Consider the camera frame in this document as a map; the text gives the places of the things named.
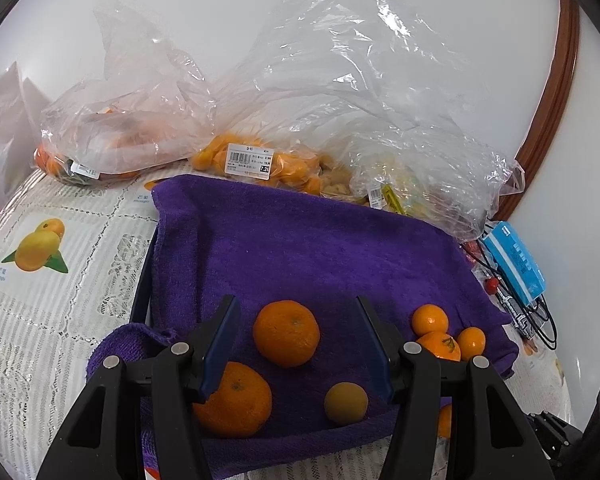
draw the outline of white plastic bag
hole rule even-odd
[[[341,200],[362,198],[372,181],[400,192],[409,180],[418,204],[409,214],[469,240],[511,191],[507,181],[523,185],[515,160],[468,138],[451,118],[483,91],[398,0],[283,0],[215,92],[216,133],[285,152],[300,143],[322,170],[333,169],[322,163],[329,158],[344,163],[349,181],[338,168],[335,185],[320,175],[322,194]]]
[[[31,173],[31,153],[35,146],[18,67],[13,63],[0,75],[0,209]]]
[[[94,13],[105,79],[78,83],[42,112],[45,151],[105,174],[195,152],[210,135],[214,111],[195,62],[117,1],[106,0]]]

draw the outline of green leaf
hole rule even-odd
[[[16,261],[16,251],[13,251],[13,253],[11,253],[9,256],[7,256],[3,261],[1,261],[2,264],[8,264],[9,262],[14,262]]]
[[[62,254],[60,254],[60,251],[56,251],[56,253],[53,254],[46,261],[45,267],[48,267],[49,269],[57,270],[58,272],[62,272],[63,274],[69,273],[69,269],[67,269],[66,263],[62,259]]]

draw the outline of purple cloth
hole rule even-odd
[[[231,359],[269,382],[273,411],[253,438],[205,439],[214,478],[359,446],[392,432],[396,411],[374,396],[350,325],[357,295],[367,296],[407,340],[415,339],[413,310],[438,304],[451,335],[468,326],[484,330],[484,354],[501,374],[510,374],[518,347],[502,328],[509,317],[491,304],[455,241],[435,227],[359,205],[192,175],[158,184],[153,196],[160,213],[155,330],[120,327],[98,346],[88,374],[112,353],[127,361],[157,354],[208,319],[222,295],[235,294],[242,327]],[[277,367],[253,343],[256,315],[278,300],[304,304],[320,326],[314,357],[298,368]],[[322,404],[341,381],[360,384],[369,407],[362,422],[336,428]],[[156,468],[148,410],[144,403],[144,459]]]

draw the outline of round metal pin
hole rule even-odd
[[[120,364],[120,358],[117,355],[110,355],[104,358],[102,364],[104,364],[105,368],[115,368]]]
[[[404,351],[407,352],[407,354],[419,354],[422,352],[422,346],[415,341],[407,341],[402,348],[404,348]]]
[[[489,368],[489,360],[484,355],[474,357],[474,365],[478,368]]]
[[[185,342],[175,343],[171,346],[171,353],[175,355],[186,354],[189,351],[189,345]]]

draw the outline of price tag sticker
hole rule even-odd
[[[369,195],[369,205],[373,209],[382,209],[386,206],[386,200],[382,196],[381,184],[375,180],[366,186],[366,192]]]
[[[72,173],[77,173],[78,175],[92,178],[93,180],[98,180],[100,178],[99,172],[93,171],[91,168],[87,168],[86,166],[78,164],[75,161],[71,163],[71,171]]]
[[[229,144],[226,151],[224,172],[238,176],[250,176],[261,180],[269,180],[273,150]]]

